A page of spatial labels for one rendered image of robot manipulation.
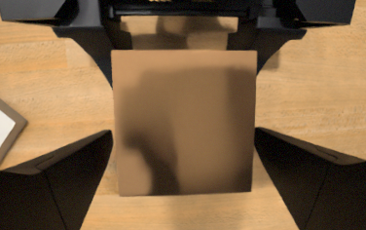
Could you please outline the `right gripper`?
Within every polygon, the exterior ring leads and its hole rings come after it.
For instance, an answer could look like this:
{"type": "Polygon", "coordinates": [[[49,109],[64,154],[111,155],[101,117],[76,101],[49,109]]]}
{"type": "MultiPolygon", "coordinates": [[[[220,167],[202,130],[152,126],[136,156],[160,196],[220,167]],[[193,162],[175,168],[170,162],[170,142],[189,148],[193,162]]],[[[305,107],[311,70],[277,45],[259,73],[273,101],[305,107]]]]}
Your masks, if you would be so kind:
{"type": "Polygon", "coordinates": [[[6,22],[48,26],[57,38],[72,39],[91,56],[113,91],[111,52],[132,50],[130,32],[120,30],[122,17],[238,18],[237,32],[228,33],[227,51],[257,51],[258,75],[274,53],[290,40],[302,40],[307,29],[350,25],[356,3],[356,0],[195,3],[199,1],[0,0],[0,17],[6,22]]]}

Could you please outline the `brown cardboard box lid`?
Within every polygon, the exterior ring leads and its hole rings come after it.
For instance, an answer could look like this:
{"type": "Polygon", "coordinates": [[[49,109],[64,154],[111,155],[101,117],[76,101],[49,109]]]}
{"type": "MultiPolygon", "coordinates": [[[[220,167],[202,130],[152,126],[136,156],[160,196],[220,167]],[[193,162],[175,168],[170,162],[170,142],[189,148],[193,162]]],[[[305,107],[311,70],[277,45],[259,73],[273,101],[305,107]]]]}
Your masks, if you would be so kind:
{"type": "Polygon", "coordinates": [[[119,197],[252,192],[257,51],[112,51],[119,197]]]}

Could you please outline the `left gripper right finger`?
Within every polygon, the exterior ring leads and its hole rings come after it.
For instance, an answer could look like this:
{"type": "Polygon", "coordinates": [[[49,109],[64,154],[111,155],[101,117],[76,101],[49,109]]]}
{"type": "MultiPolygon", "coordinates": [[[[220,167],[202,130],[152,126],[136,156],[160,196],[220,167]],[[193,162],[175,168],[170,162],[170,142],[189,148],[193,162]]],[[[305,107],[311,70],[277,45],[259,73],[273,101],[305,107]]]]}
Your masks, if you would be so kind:
{"type": "Polygon", "coordinates": [[[254,146],[299,230],[366,230],[366,160],[264,127],[254,146]]]}

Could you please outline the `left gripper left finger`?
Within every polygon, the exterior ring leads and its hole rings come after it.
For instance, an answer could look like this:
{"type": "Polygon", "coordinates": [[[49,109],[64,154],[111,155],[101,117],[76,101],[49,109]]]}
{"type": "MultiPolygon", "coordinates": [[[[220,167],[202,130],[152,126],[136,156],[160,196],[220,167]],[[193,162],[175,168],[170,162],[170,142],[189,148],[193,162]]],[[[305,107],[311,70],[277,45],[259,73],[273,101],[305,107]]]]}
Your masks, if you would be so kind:
{"type": "Polygon", "coordinates": [[[102,130],[0,171],[0,230],[80,230],[113,145],[102,130]]]}

